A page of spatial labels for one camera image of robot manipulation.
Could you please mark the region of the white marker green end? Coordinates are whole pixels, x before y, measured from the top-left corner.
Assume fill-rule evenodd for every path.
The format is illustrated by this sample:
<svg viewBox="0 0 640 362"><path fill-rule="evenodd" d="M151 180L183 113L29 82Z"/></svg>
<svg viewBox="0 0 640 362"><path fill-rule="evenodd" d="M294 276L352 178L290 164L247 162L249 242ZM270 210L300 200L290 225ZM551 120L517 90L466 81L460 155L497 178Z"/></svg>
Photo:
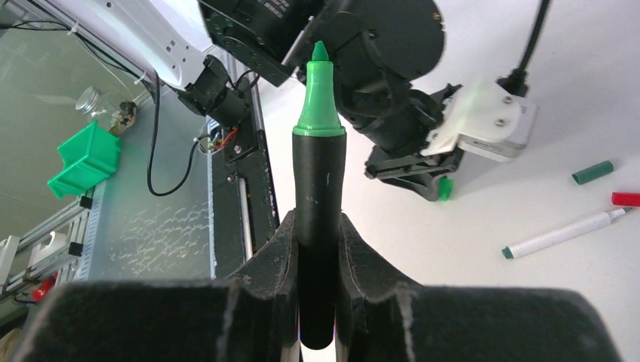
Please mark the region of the white marker green end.
<svg viewBox="0 0 640 362"><path fill-rule="evenodd" d="M500 252L505 259L518 259L557 244L612 225L617 219L630 213L633 207L621 207L612 211L601 211L566 225L535 235L518 243L505 246Z"/></svg>

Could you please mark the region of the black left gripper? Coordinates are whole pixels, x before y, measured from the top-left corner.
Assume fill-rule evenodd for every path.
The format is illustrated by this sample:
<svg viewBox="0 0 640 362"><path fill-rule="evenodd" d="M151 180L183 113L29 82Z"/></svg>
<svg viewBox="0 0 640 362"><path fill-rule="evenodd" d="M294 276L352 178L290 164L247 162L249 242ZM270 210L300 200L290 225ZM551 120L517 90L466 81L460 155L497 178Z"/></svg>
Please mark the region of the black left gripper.
<svg viewBox="0 0 640 362"><path fill-rule="evenodd" d="M302 34L291 62L307 87L312 47L324 44L333 64L330 96L337 113L374 145L366 176L437 200L463 153L420 154L428 133L442 124L443 100L456 92L448 85L429 95L412 86L442 57L445 31L436 3L289 1L285 25Z"/></svg>

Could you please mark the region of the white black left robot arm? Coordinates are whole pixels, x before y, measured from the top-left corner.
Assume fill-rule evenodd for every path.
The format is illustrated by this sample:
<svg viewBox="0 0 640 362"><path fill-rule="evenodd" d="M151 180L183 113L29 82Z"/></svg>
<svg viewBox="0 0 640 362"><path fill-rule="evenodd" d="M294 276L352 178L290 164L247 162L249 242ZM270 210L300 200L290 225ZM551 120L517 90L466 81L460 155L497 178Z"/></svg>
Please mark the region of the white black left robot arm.
<svg viewBox="0 0 640 362"><path fill-rule="evenodd" d="M194 112L235 127L248 113L219 60L189 43L149 1L71 1L81 24L95 20L130 45ZM199 13L211 42L270 84L297 74L310 103L294 129L297 184L323 164L343 169L344 154L331 148L319 161L303 151L345 118L374 148L365 173L372 179L438 197L442 178L458 168L463 151L422 156L427 134L442 123L442 105L413 89L435 68L445 32L432 1L201 1Z"/></svg>

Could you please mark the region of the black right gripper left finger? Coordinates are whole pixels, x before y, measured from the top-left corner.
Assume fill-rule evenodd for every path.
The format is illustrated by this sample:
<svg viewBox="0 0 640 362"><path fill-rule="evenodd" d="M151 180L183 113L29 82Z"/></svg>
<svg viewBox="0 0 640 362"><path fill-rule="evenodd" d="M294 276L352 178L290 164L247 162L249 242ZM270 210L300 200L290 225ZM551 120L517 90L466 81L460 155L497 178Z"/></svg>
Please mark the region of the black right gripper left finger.
<svg viewBox="0 0 640 362"><path fill-rule="evenodd" d="M297 361L294 215L224 278L56 287L14 361Z"/></svg>

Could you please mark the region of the black green highlighter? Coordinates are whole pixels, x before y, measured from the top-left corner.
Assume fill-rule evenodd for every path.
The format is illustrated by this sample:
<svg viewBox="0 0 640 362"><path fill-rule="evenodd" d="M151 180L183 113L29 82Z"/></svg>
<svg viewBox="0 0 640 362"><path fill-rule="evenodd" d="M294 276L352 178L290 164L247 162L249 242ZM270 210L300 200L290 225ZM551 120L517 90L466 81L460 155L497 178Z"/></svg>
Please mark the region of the black green highlighter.
<svg viewBox="0 0 640 362"><path fill-rule="evenodd" d="M317 41L306 64L302 112L292 130L300 340L313 350L326 348L334 338L346 141L335 104L334 64Z"/></svg>

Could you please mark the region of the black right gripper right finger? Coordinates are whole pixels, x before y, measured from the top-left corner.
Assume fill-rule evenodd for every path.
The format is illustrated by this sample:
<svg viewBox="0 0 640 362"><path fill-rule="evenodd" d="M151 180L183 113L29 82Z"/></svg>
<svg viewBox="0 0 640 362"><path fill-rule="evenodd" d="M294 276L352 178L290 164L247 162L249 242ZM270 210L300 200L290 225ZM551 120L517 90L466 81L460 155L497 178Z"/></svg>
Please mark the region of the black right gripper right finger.
<svg viewBox="0 0 640 362"><path fill-rule="evenodd" d="M339 361L619 361L579 293L425 286L400 272L342 216Z"/></svg>

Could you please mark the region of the green highlighter cap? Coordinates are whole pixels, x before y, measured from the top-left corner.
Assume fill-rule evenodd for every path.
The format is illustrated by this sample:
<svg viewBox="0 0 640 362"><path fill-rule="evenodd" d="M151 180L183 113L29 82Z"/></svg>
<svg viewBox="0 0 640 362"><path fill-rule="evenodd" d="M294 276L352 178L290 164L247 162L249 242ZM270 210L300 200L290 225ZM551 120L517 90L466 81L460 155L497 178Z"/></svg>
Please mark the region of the green highlighter cap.
<svg viewBox="0 0 640 362"><path fill-rule="evenodd" d="M440 201L448 201L454 190L454 181L447 176L442 177L438 181L438 199Z"/></svg>

